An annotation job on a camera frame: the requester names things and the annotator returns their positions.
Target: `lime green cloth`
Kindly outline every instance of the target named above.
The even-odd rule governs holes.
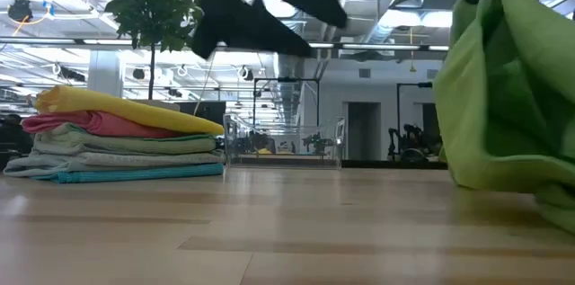
[[[537,0],[460,0],[434,82],[454,180],[532,192],[575,233],[575,22]]]

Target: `clear plastic container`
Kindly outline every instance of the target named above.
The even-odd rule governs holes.
[[[228,167],[341,168],[343,118],[320,127],[253,126],[227,114],[224,127]]]

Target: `stack of folded towels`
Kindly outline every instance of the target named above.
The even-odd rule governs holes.
[[[5,175],[93,183],[224,172],[214,140],[224,128],[214,122],[69,86],[40,94],[36,108],[22,123],[33,150]]]

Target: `tree trunk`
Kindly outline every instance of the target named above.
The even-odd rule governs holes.
[[[152,49],[152,63],[150,64],[150,85],[147,89],[147,99],[152,100],[154,98],[154,78],[155,78],[155,45],[152,44],[150,47]]]

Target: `potted tree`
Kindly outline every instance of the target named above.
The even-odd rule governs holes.
[[[152,51],[148,99],[154,92],[155,53],[180,51],[192,42],[191,34],[203,12],[200,0],[111,0],[105,12],[112,13],[119,24],[119,38],[129,35],[132,48],[149,47]]]

